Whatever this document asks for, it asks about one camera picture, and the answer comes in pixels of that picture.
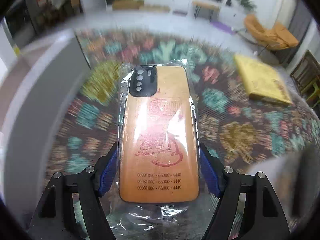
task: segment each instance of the silver bolt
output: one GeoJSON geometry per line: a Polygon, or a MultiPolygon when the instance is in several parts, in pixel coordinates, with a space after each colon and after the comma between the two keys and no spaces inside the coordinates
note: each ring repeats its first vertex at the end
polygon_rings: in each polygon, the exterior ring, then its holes
{"type": "Polygon", "coordinates": [[[258,172],[258,177],[263,179],[266,177],[266,175],[263,172],[258,172]]]}
{"type": "Polygon", "coordinates": [[[232,172],[233,172],[233,168],[231,168],[231,167],[225,167],[225,168],[224,168],[224,171],[225,171],[226,173],[232,173],[232,172]]]}
{"type": "Polygon", "coordinates": [[[93,166],[89,166],[89,167],[87,167],[87,168],[85,169],[85,171],[86,171],[87,173],[91,173],[91,172],[94,171],[94,167],[93,167],[93,166]]]}
{"type": "Polygon", "coordinates": [[[53,175],[53,177],[54,177],[55,179],[60,178],[60,176],[61,176],[61,172],[56,172],[56,173],[53,175]]]}

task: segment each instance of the purple mat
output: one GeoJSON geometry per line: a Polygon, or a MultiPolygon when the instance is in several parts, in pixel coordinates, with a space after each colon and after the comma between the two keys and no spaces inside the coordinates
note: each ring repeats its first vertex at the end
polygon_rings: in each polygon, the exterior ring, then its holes
{"type": "Polygon", "coordinates": [[[222,22],[213,21],[211,24],[216,27],[217,29],[220,29],[226,33],[230,33],[231,35],[234,35],[235,32],[231,29],[230,26],[223,24],[222,22]]]}

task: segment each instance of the yellow box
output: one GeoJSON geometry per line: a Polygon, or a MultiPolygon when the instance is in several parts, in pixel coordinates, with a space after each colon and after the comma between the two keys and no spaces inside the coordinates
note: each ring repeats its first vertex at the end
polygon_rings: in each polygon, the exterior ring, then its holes
{"type": "Polygon", "coordinates": [[[275,69],[240,54],[234,59],[249,98],[291,104],[287,88],[275,69]]]}

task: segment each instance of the orange chair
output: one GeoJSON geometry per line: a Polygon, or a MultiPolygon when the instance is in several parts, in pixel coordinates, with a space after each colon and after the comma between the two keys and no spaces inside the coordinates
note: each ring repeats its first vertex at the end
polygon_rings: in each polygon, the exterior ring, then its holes
{"type": "Polygon", "coordinates": [[[264,49],[281,50],[293,48],[298,40],[280,22],[276,22],[271,30],[265,29],[255,15],[249,14],[244,19],[244,26],[264,49]]]}

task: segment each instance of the clear plastic wrapper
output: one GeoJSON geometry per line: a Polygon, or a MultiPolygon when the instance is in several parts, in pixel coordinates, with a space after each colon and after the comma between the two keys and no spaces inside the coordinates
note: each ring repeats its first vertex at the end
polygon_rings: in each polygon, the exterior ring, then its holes
{"type": "Polygon", "coordinates": [[[118,173],[107,217],[117,239],[201,239],[212,218],[186,64],[122,66],[118,173]]]}

